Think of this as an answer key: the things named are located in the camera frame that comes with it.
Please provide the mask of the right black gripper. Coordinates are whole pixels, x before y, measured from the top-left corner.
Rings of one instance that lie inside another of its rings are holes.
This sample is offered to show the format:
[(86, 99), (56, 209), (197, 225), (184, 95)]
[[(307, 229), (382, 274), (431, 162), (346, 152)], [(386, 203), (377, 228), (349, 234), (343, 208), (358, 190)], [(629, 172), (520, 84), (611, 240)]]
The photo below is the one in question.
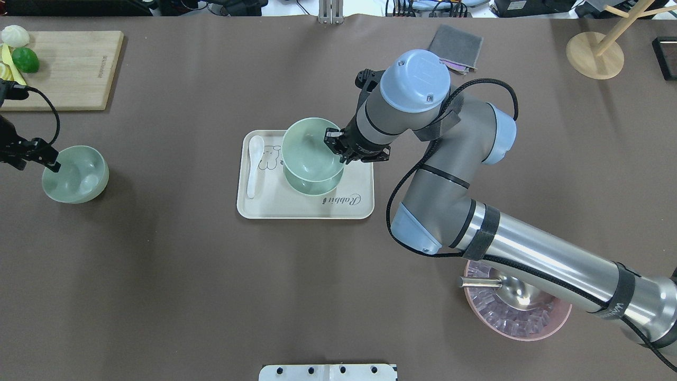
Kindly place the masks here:
[(340, 162), (348, 165), (351, 161), (382, 162), (390, 157), (390, 145), (375, 144), (365, 138), (356, 124), (345, 129), (327, 128), (324, 143), (334, 154), (340, 154)]

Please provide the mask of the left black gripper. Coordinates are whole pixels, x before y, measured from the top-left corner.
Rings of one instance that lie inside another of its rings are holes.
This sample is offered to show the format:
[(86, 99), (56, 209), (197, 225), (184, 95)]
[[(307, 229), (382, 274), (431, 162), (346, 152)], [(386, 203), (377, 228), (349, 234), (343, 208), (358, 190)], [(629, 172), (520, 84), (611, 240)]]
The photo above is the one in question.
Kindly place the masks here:
[(20, 137), (13, 123), (1, 116), (1, 162), (18, 170), (26, 167), (27, 161), (37, 162), (51, 172), (58, 173), (61, 163), (59, 152), (41, 138), (27, 140)]

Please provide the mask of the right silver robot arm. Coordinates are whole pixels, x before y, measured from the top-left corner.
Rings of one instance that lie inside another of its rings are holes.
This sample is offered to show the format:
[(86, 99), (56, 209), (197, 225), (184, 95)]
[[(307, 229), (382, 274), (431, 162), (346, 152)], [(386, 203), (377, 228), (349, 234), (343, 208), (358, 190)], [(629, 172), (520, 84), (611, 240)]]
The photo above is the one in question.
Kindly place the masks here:
[(324, 142), (341, 162), (387, 161), (411, 130), (428, 143), (392, 191), (386, 225), (403, 248), (430, 258), (487, 262), (508, 276), (607, 321), (670, 369), (675, 355), (675, 276), (651, 278), (477, 202), (477, 169), (501, 161), (517, 137), (518, 100), (503, 80), (451, 82), (442, 59), (410, 50), (385, 70), (366, 68), (355, 115)]

